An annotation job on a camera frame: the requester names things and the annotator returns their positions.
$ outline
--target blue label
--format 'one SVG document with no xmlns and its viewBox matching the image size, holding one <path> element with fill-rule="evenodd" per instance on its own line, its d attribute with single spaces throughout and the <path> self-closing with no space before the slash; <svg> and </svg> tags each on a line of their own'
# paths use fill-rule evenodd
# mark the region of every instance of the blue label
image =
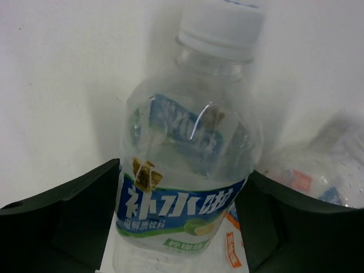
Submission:
<svg viewBox="0 0 364 273">
<path fill-rule="evenodd" d="M 321 201 L 342 206 L 340 194 L 335 187 L 331 187 L 330 189 L 328 189 L 318 199 Z"/>
<path fill-rule="evenodd" d="M 222 135 L 211 126 L 211 120 L 216 120 L 218 115 L 214 111 L 216 108 L 212 106 L 209 108 L 212 110 L 204 112 L 198 120 L 197 115 L 174 100 L 159 94 L 154 97 L 149 115 L 150 126 L 167 130 L 167 135 L 176 142 L 178 152 L 189 157 L 195 172 L 204 174 L 209 171 L 224 145 Z"/>
<path fill-rule="evenodd" d="M 242 189 L 244 181 L 213 191 L 191 192 L 155 188 L 145 192 L 124 174 L 118 208 L 117 227 L 123 235 L 147 237 L 164 233 L 208 231 Z"/>
</svg>

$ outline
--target clear plastic bottle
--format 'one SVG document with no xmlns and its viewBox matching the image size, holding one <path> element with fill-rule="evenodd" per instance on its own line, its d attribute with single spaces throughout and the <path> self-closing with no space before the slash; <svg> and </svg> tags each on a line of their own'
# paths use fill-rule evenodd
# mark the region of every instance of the clear plastic bottle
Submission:
<svg viewBox="0 0 364 273">
<path fill-rule="evenodd" d="M 253 171 L 262 134 L 242 80 L 262 21 L 240 1 L 189 2 L 181 55 L 127 100 L 116 210 L 130 244 L 118 238 L 116 272 L 160 272 L 202 252 Z"/>
<path fill-rule="evenodd" d="M 335 118 L 309 145 L 282 148 L 258 170 L 313 198 L 364 208 L 364 125 Z"/>
</svg>

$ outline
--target bottle label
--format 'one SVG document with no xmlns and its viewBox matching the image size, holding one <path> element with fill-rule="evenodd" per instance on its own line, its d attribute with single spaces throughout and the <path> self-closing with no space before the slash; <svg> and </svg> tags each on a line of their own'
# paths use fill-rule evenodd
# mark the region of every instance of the bottle label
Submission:
<svg viewBox="0 0 364 273">
<path fill-rule="evenodd" d="M 244 181 L 209 191 L 158 187 L 163 174 L 136 158 L 133 170 L 123 169 L 117 229 L 134 238 L 156 238 L 177 251 L 199 251 L 209 244 Z"/>
<path fill-rule="evenodd" d="M 204 174 L 213 168 L 224 146 L 224 138 L 216 130 L 223 118 L 224 113 L 216 105 L 197 116 L 176 101 L 156 94 L 151 102 L 149 126 L 173 139 L 178 153 L 189 157 L 194 172 Z M 208 170 L 197 170 L 201 161 L 204 167 L 209 166 Z"/>
</svg>

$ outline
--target water bottle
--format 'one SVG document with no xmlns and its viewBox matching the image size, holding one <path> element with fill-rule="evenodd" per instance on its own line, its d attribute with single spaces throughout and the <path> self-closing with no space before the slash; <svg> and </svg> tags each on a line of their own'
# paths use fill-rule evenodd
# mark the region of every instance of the water bottle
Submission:
<svg viewBox="0 0 364 273">
<path fill-rule="evenodd" d="M 364 208 L 364 122 L 335 116 L 313 141 L 276 151 L 258 169 L 313 198 Z"/>
<path fill-rule="evenodd" d="M 180 56 L 127 100 L 116 272 L 171 272 L 211 243 L 262 150 L 242 85 L 262 22 L 260 9 L 241 1 L 188 2 Z"/>
</svg>

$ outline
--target red label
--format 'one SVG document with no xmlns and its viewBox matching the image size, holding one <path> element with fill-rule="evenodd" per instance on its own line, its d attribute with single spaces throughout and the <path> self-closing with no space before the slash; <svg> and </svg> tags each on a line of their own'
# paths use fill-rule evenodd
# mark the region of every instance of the red label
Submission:
<svg viewBox="0 0 364 273">
<path fill-rule="evenodd" d="M 309 192 L 311 184 L 312 177 L 296 170 L 293 171 L 292 189 Z"/>
</svg>

